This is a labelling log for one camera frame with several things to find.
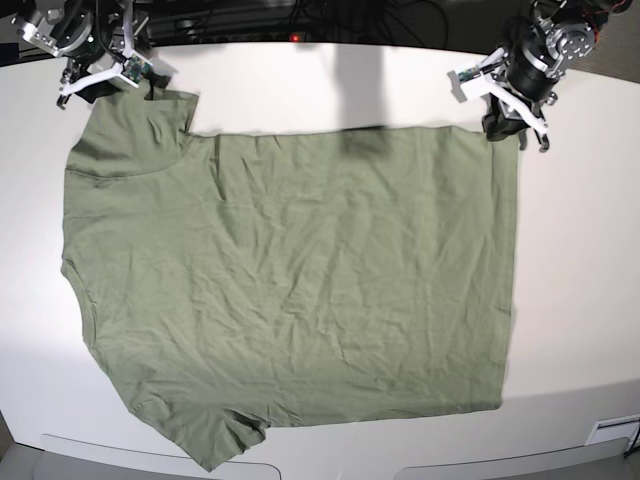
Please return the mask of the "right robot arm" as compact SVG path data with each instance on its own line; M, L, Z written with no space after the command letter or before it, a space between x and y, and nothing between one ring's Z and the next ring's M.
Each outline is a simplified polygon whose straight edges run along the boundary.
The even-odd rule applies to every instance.
M9 1L1 15L11 18L21 40L53 58L64 58L57 106L78 96L92 104L124 83L144 80L165 87L171 77L156 71L146 34L149 17L133 1Z

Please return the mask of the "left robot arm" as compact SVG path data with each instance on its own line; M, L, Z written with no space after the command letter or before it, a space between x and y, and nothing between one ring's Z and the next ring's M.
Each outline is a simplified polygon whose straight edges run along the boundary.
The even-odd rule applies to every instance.
M549 150L549 125L543 107L557 102L555 88L576 61L594 50L609 17L630 1L532 1L525 16L510 18L503 40L482 60L451 72L459 101L487 100L482 128L488 141L536 135L540 151Z

